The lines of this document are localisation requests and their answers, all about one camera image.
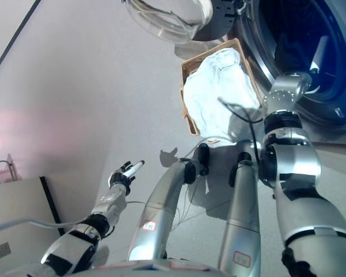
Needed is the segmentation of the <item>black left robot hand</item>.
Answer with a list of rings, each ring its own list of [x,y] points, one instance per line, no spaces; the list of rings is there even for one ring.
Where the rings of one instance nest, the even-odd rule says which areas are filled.
[[[129,195],[131,183],[135,180],[135,174],[144,164],[144,160],[136,164],[132,164],[131,161],[126,162],[109,176],[108,187],[111,189],[114,185],[123,185],[126,188],[126,195]]]

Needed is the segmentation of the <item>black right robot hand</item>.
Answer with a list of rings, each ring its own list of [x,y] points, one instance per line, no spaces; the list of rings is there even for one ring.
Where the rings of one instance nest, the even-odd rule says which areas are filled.
[[[320,74],[329,41],[329,36],[321,36],[312,55],[310,57],[306,57],[305,64],[307,73],[311,77],[315,77]]]

